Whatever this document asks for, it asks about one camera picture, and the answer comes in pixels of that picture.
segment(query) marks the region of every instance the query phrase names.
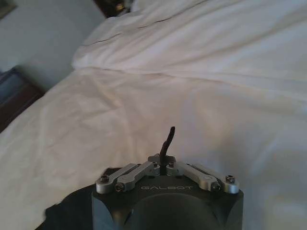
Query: wall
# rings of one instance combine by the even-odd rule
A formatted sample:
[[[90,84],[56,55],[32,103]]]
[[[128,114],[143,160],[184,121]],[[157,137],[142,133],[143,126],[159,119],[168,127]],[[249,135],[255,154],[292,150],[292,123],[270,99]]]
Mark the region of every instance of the wall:
[[[103,20],[92,0],[14,0],[0,20],[0,70],[19,65],[47,90],[71,71],[73,53]]]

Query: black cloth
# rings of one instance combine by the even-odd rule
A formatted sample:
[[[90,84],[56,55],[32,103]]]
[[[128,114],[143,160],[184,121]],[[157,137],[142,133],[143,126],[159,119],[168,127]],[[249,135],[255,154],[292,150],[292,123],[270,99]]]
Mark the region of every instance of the black cloth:
[[[107,169],[104,174],[111,175],[119,168]],[[36,230],[92,230],[92,191],[95,184],[79,189],[61,203],[45,210],[45,221]]]

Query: wooden nightstand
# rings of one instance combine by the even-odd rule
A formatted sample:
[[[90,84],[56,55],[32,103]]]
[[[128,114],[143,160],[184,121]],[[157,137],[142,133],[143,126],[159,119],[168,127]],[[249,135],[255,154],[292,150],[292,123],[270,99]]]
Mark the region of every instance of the wooden nightstand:
[[[0,132],[43,95],[15,68],[0,74]]]

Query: metal clamp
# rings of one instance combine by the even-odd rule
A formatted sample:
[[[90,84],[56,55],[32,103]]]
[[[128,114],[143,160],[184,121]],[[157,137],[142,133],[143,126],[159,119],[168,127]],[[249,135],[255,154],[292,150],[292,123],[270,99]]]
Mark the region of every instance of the metal clamp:
[[[135,184],[145,175],[155,174],[158,171],[158,165],[154,162],[147,161],[126,175],[117,179],[115,190],[126,192],[135,187]]]
[[[172,162],[166,167],[167,175],[185,175],[196,182],[199,187],[207,191],[223,191],[237,194],[239,183],[232,176],[223,176],[200,164],[189,165],[182,162]]]
[[[96,181],[96,191],[100,194],[110,193],[114,189],[116,180],[123,174],[129,173],[131,170],[138,167],[137,164],[128,164],[125,167],[117,170],[110,176],[103,175]]]
[[[199,170],[202,173],[209,174],[217,178],[221,182],[224,192],[230,194],[237,194],[239,192],[239,182],[233,176],[231,175],[224,176],[200,164],[192,165],[192,167]]]

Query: white duvet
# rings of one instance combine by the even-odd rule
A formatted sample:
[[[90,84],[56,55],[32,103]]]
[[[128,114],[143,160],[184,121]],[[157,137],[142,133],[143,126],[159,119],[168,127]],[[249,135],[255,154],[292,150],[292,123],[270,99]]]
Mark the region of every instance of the white duvet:
[[[84,42],[75,71],[0,134],[0,228],[109,166],[169,154],[235,175],[247,230],[307,226],[307,2],[142,0]]]

